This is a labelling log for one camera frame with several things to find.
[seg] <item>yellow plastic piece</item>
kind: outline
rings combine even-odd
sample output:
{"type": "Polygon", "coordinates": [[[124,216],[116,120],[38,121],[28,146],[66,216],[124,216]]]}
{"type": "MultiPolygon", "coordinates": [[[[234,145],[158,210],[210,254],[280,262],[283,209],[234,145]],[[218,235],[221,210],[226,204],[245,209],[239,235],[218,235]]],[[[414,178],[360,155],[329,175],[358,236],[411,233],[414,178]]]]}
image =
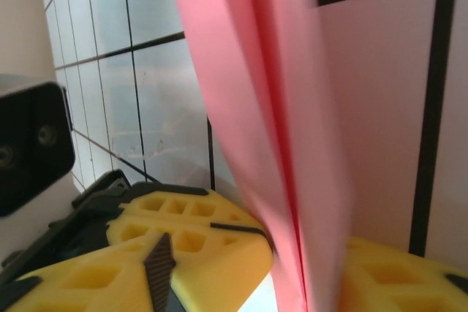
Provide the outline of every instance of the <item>yellow plastic piece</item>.
{"type": "Polygon", "coordinates": [[[153,312],[143,260],[162,233],[30,272],[43,282],[8,312],[153,312]]]}
{"type": "Polygon", "coordinates": [[[467,312],[468,296],[445,278],[463,272],[366,240],[352,238],[339,312],[467,312]]]}
{"type": "Polygon", "coordinates": [[[259,234],[156,216],[124,214],[109,224],[111,245],[138,235],[170,233],[176,261],[171,286],[190,312],[237,311],[273,265],[271,248],[259,234]]]}
{"type": "Polygon", "coordinates": [[[129,216],[208,226],[211,222],[218,222],[264,230],[259,221],[212,190],[204,196],[155,191],[129,204],[121,204],[121,207],[123,214],[129,216]]]}

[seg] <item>camera lens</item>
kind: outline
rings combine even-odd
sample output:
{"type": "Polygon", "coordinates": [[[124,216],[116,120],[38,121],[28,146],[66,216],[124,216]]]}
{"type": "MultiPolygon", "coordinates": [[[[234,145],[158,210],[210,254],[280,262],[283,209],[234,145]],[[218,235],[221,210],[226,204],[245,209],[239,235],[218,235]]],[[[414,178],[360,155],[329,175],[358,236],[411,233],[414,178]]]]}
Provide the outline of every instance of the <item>camera lens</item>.
{"type": "Polygon", "coordinates": [[[15,152],[9,145],[0,146],[0,170],[9,168],[15,160],[15,152]]]}
{"type": "Polygon", "coordinates": [[[57,131],[52,126],[42,126],[37,134],[37,139],[44,146],[53,146],[57,141],[57,131]]]}

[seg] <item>pink folded paper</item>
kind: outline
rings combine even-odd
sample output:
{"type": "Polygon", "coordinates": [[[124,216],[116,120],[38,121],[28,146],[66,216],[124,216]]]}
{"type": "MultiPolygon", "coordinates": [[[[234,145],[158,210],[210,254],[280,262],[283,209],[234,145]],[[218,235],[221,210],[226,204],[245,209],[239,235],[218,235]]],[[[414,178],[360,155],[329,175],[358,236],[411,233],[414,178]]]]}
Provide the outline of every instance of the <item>pink folded paper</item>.
{"type": "Polygon", "coordinates": [[[350,195],[310,0],[176,0],[208,117],[268,228],[279,311],[332,311],[350,195]]]}

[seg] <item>pink paper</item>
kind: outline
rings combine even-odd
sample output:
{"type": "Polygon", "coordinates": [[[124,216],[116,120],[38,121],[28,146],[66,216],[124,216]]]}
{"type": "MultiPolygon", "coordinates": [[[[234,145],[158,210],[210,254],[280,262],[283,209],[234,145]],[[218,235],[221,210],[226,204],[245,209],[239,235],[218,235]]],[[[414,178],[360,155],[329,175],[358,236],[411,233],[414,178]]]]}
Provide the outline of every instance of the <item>pink paper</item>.
{"type": "Polygon", "coordinates": [[[208,117],[276,247],[280,311],[331,311],[349,195],[306,0],[176,0],[208,117]]]}

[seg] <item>pink sheet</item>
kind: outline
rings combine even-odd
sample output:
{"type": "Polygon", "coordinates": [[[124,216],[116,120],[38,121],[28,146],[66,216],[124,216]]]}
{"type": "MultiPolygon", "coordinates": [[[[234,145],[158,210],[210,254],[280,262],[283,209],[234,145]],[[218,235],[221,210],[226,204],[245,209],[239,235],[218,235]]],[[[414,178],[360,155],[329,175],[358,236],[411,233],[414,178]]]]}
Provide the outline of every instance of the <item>pink sheet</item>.
{"type": "Polygon", "coordinates": [[[176,0],[208,117],[276,247],[279,311],[332,311],[350,202],[307,0],[176,0]]]}

